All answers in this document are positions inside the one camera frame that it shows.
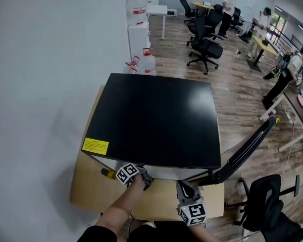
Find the person wearing white shirt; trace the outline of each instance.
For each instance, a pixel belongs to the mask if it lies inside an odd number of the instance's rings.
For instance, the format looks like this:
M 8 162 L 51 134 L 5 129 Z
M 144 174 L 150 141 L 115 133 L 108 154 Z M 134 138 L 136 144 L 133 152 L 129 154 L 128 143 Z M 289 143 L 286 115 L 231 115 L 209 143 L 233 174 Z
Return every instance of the person wearing white shirt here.
M 220 35 L 222 37 L 226 37 L 226 38 L 228 37 L 227 31 L 229 30 L 229 27 L 230 27 L 230 22 L 231 22 L 233 13 L 234 13 L 236 1 L 237 0 L 224 0 L 222 2 L 223 8 L 224 8 L 223 19 L 222 19 L 222 24 L 221 24 L 221 27 L 220 27 L 219 33 L 218 33 L 218 35 Z
M 260 38 L 260 39 L 265 39 L 266 33 L 268 26 L 270 24 L 270 16 L 272 15 L 272 11 L 270 8 L 266 7 L 263 12 L 259 12 L 258 14 L 255 15 L 252 19 L 252 23 L 254 24 L 254 32 L 252 33 L 253 36 Z M 248 45 L 248 53 L 247 56 L 251 57 L 253 53 L 253 48 L 256 45 L 255 40 L 252 38 L 249 41 Z M 257 47 L 255 51 L 255 56 L 254 58 L 258 57 L 258 54 L 260 52 L 260 49 Z
M 283 69 L 279 75 L 278 81 L 275 86 L 264 97 L 263 104 L 266 110 L 273 105 L 273 99 L 275 99 L 288 85 L 290 81 L 295 81 L 295 85 L 299 86 L 298 73 L 303 68 L 303 47 L 298 54 L 293 55 L 289 63 Z

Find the black tabletop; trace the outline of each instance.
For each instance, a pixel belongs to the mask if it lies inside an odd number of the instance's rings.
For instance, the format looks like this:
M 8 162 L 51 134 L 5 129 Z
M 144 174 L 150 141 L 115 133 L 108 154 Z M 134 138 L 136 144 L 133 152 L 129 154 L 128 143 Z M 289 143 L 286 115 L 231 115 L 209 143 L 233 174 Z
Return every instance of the black tabletop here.
M 181 168 L 221 166 L 210 83 L 111 74 L 86 137 L 109 142 L 106 158 Z
M 283 91 L 285 97 L 288 99 L 288 101 L 291 103 L 291 105 L 294 107 L 296 113 L 298 114 L 298 117 L 303 123 L 303 108 L 299 104 L 297 100 L 297 96 L 299 94 L 298 88 L 296 88 L 294 85 L 289 85 L 284 91 Z

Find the black sleeve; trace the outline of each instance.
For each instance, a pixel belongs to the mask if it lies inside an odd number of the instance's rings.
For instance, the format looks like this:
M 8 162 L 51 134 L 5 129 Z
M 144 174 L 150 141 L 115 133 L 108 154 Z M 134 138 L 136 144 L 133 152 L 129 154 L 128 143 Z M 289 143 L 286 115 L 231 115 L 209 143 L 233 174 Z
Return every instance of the black sleeve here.
M 77 242 L 98 242 L 108 241 L 117 242 L 117 236 L 111 230 L 105 227 L 92 226 L 87 228 Z

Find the wooden floor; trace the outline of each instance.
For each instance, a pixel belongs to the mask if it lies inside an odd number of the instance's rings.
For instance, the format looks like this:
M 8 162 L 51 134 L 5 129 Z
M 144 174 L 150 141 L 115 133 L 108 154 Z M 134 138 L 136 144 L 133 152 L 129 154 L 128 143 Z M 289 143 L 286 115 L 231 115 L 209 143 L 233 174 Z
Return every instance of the wooden floor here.
M 203 74 L 204 64 L 192 63 L 189 67 L 186 63 L 191 60 L 188 56 L 192 51 L 191 47 L 186 47 L 189 40 L 188 29 L 181 18 L 166 19 L 165 40 L 161 40 L 162 17 L 151 16 L 150 19 L 150 41 L 151 52 L 156 56 L 157 75 L 185 78 L 210 82 L 213 90 L 219 129 L 221 135 L 222 151 L 225 151 L 240 142 L 261 125 L 259 117 L 265 112 L 261 103 L 262 94 L 268 92 L 273 86 L 269 81 L 263 80 L 265 71 L 269 70 L 276 62 L 273 56 L 265 54 L 267 58 L 262 58 L 260 66 L 264 73 L 251 71 L 246 62 L 244 48 L 246 44 L 236 37 L 236 32 L 228 32 L 228 39 L 220 41 L 224 48 L 223 55 L 218 62 L 219 69 L 215 70 L 212 64 L 209 65 L 209 74 Z M 236 50 L 242 54 L 240 58 L 234 58 Z M 242 176 L 248 186 L 263 176 L 271 174 L 282 174 L 289 150 L 283 153 L 278 148 L 292 138 L 292 125 L 281 107 L 276 113 L 281 118 L 268 134 L 257 151 L 243 164 L 243 166 L 225 182 L 225 201 L 229 203 L 241 202 L 245 197 L 244 189 L 237 180 Z M 299 135 L 301 129 L 295 126 L 295 136 Z M 295 176 L 300 175 L 299 195 L 281 197 L 284 202 L 283 212 L 293 221 L 303 222 L 303 144 L 293 145 L 289 164 L 282 180 L 282 189 L 295 184 Z M 208 229 L 213 232 L 220 241 L 236 241 L 242 238 L 242 228 L 234 226 L 232 222 L 236 219 L 236 208 L 225 211 L 223 217 L 209 219 Z M 261 233 L 254 234 L 248 241 L 264 241 Z

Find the yellow label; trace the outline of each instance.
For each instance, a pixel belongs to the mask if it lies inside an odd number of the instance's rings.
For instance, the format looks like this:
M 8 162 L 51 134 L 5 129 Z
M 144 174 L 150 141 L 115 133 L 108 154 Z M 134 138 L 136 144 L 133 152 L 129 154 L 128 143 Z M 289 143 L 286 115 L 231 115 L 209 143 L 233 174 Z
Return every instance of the yellow label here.
M 82 150 L 106 155 L 108 145 L 109 142 L 85 138 Z

